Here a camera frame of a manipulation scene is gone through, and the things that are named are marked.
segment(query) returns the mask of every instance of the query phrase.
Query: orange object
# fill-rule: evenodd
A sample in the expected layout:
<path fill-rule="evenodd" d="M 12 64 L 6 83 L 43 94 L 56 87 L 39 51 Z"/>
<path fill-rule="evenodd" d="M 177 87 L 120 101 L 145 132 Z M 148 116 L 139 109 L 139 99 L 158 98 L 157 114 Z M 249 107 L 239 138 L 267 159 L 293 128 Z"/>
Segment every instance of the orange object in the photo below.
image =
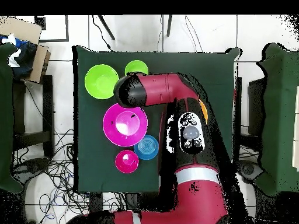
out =
<path fill-rule="evenodd" d="M 201 107 L 201 109 L 203 111 L 204 119 L 206 120 L 206 124 L 207 124 L 208 123 L 208 111 L 207 111 L 207 108 L 206 108 L 206 106 L 204 105 L 204 103 L 201 100 L 199 100 L 199 102 L 200 102 L 200 107 Z"/>

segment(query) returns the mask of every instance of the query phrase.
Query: dark green table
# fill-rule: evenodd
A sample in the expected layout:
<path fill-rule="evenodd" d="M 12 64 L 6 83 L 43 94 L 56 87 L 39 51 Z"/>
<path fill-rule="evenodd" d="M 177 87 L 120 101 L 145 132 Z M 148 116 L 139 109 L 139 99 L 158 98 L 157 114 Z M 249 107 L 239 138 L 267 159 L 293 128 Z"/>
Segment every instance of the dark green table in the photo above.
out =
<path fill-rule="evenodd" d="M 131 174 L 119 172 L 114 165 L 115 157 L 120 151 L 133 150 L 133 147 L 122 148 L 112 144 L 102 130 L 103 116 L 116 101 L 114 97 L 97 100 L 86 91 L 84 77 L 87 71 L 97 64 L 110 65 L 120 78 L 124 76 L 126 65 L 132 60 L 144 61 L 152 74 L 180 72 L 193 75 L 208 94 L 225 147 L 231 156 L 234 59 L 239 55 L 238 48 L 233 48 L 227 53 L 205 54 L 93 52 L 77 46 L 73 47 L 73 52 L 74 61 L 78 60 L 78 190 L 80 192 L 158 191 L 157 157 L 148 161 L 140 160 L 138 169 Z M 147 134 L 156 137 L 157 140 L 163 107 L 163 105 L 144 107 L 148 117 Z"/>

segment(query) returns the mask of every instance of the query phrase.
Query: silver band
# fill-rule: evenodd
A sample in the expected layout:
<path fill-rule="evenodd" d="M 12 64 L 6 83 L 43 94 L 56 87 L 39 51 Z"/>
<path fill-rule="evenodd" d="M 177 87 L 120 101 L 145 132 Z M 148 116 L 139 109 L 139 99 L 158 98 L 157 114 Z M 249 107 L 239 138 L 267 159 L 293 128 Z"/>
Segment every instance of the silver band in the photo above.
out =
<path fill-rule="evenodd" d="M 207 167 L 190 167 L 176 173 L 178 184 L 192 180 L 208 180 L 220 184 L 218 173 Z"/>
<path fill-rule="evenodd" d="M 133 224 L 141 224 L 139 214 L 132 211 Z"/>

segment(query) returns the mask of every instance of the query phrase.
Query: white tile floor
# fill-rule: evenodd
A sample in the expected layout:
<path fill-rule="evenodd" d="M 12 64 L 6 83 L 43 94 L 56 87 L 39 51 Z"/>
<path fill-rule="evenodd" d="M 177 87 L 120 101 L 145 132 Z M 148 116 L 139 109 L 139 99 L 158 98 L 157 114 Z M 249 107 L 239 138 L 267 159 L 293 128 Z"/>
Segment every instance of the white tile floor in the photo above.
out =
<path fill-rule="evenodd" d="M 116 40 L 112 41 L 102 26 L 98 17 L 95 22 L 103 32 L 104 39 L 111 45 L 114 51 L 156 51 L 161 24 L 160 15 L 123 15 L 104 16 Z M 282 43 L 290 50 L 298 50 L 299 42 L 292 35 L 290 25 L 286 25 L 279 16 L 272 15 L 189 15 L 188 16 L 200 40 L 200 45 L 206 53 L 223 53 L 228 48 L 239 47 L 242 49 L 238 63 L 238 73 L 242 77 L 242 125 L 248 125 L 248 95 L 247 85 L 249 81 L 263 77 L 262 70 L 255 64 L 262 57 L 262 49 L 267 43 Z M 166 36 L 168 15 L 164 16 L 164 52 L 194 52 L 191 35 L 187 29 L 184 15 L 173 15 L 171 35 Z M 108 51 L 103 42 L 100 31 L 92 23 L 91 16 L 68 16 L 69 42 L 41 43 L 48 46 L 51 58 L 47 74 L 53 76 L 54 84 L 54 126 L 58 134 L 67 132 L 73 128 L 73 74 L 72 74 L 72 45 L 81 45 L 94 51 Z M 201 51 L 194 31 L 189 25 L 197 51 Z M 158 51 L 162 51 L 162 37 L 160 38 Z M 41 87 L 34 83 L 27 84 L 33 94 L 40 110 L 42 110 Z M 41 131 L 42 119 L 36 110 L 29 94 L 26 94 L 25 124 L 27 132 Z M 242 132 L 247 133 L 247 128 L 242 127 Z M 72 142 L 73 132 L 63 138 L 64 143 Z M 27 158 L 43 157 L 41 146 L 30 147 Z M 56 159 L 64 159 L 63 151 L 59 152 Z M 251 185 L 242 182 L 238 176 L 239 185 L 244 195 L 244 200 L 250 215 L 255 214 L 255 194 Z M 29 219 L 39 222 L 43 217 L 38 204 L 40 196 L 49 194 L 54 188 L 53 182 L 45 174 L 34 178 L 27 189 L 26 213 Z M 114 197 L 113 194 L 104 194 L 104 200 Z M 66 206 L 53 206 L 49 214 L 56 218 L 45 218 L 43 224 L 57 224 L 65 213 Z M 65 219 L 71 219 L 75 213 L 67 211 Z"/>

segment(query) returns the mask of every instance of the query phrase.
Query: magenta bowl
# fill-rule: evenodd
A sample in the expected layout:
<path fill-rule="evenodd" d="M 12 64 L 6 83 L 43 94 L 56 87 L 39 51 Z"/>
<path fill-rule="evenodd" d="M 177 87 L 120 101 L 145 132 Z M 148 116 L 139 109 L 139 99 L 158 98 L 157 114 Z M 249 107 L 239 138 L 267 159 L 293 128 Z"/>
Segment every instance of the magenta bowl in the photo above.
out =
<path fill-rule="evenodd" d="M 122 173 L 132 173 L 138 167 L 138 156 L 130 150 L 123 150 L 115 158 L 115 166 Z"/>
<path fill-rule="evenodd" d="M 116 103 L 104 115 L 103 131 L 113 144 L 129 147 L 143 139 L 147 124 L 147 116 L 140 107 L 124 108 Z"/>

